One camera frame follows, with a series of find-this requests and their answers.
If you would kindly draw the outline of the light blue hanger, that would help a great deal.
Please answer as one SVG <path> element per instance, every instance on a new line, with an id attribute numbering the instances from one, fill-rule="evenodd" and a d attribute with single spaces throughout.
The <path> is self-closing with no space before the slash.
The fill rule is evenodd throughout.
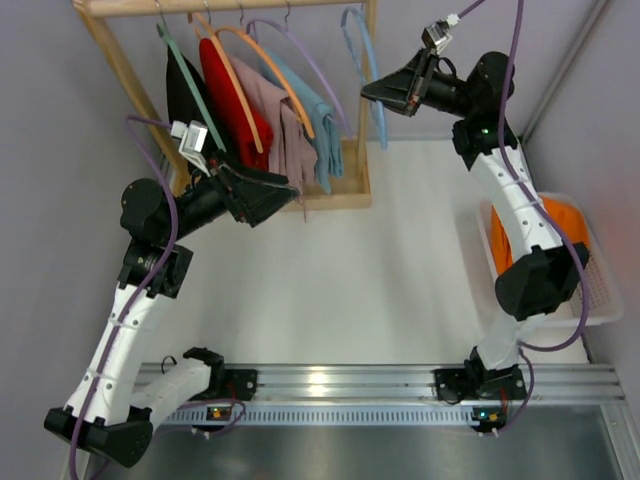
<path id="1" fill-rule="evenodd" d="M 355 21 L 355 25 L 358 28 L 358 31 L 360 34 L 362 52 L 364 54 L 364 58 L 368 61 L 368 65 L 369 65 L 369 70 L 370 70 L 369 76 L 365 74 L 363 61 L 358 56 L 353 39 L 349 33 L 349 29 L 348 29 L 349 17 L 353 18 L 353 20 Z M 363 12 L 352 6 L 346 7 L 341 15 L 340 26 L 342 29 L 342 33 L 344 36 L 347 49 L 351 55 L 355 71 L 358 74 L 360 86 L 364 87 L 366 84 L 370 83 L 373 80 L 379 80 L 380 74 L 379 74 L 379 69 L 378 69 L 378 64 L 376 59 L 376 52 L 373 46 L 372 37 L 369 33 L 369 29 L 365 23 L 365 16 Z M 372 113 L 374 126 L 378 136 L 380 148 L 382 150 L 386 150 L 388 148 L 388 128 L 387 128 L 386 113 L 382 105 L 382 102 L 368 100 L 368 106 L 370 108 L 370 112 Z"/>

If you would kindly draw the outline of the orange trousers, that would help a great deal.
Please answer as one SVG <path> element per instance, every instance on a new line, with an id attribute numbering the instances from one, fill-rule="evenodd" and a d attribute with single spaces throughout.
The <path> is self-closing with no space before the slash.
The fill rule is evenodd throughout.
<path id="1" fill-rule="evenodd" d="M 573 244 L 583 243 L 591 250 L 587 224 L 578 208 L 548 195 L 541 196 L 551 218 L 561 227 Z M 491 208 L 489 245 L 496 273 L 504 273 L 513 264 L 508 236 L 494 207 Z"/>

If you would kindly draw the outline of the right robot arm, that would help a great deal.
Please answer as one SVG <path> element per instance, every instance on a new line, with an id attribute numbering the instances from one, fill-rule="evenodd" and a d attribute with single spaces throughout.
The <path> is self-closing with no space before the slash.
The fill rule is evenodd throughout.
<path id="1" fill-rule="evenodd" d="M 588 247 L 560 232 L 535 192 L 517 137 L 506 122 L 514 66 L 484 54 L 466 79 L 440 71 L 441 57 L 419 50 L 403 68 L 361 89 L 363 98 L 410 117 L 426 105 L 452 114 L 453 145 L 484 189 L 506 233 L 512 264 L 494 283 L 501 314 L 459 368 L 435 371 L 439 400 L 522 399 L 519 353 L 545 317 L 586 286 Z"/>

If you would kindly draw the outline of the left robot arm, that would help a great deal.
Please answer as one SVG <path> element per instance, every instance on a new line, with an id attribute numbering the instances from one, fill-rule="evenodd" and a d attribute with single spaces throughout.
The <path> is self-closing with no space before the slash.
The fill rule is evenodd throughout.
<path id="1" fill-rule="evenodd" d="M 136 391 L 134 384 L 193 258 L 178 240 L 226 213 L 256 227 L 299 195 L 285 176 L 245 167 L 222 151 L 179 197 L 164 178 L 142 178 L 127 186 L 120 225 L 131 241 L 111 313 L 79 386 L 64 406 L 49 410 L 45 429 L 67 441 L 73 453 L 83 450 L 130 468 L 163 421 L 188 401 L 250 400 L 256 371 L 229 370 L 222 355 L 205 347 L 188 349 L 146 388 Z"/>

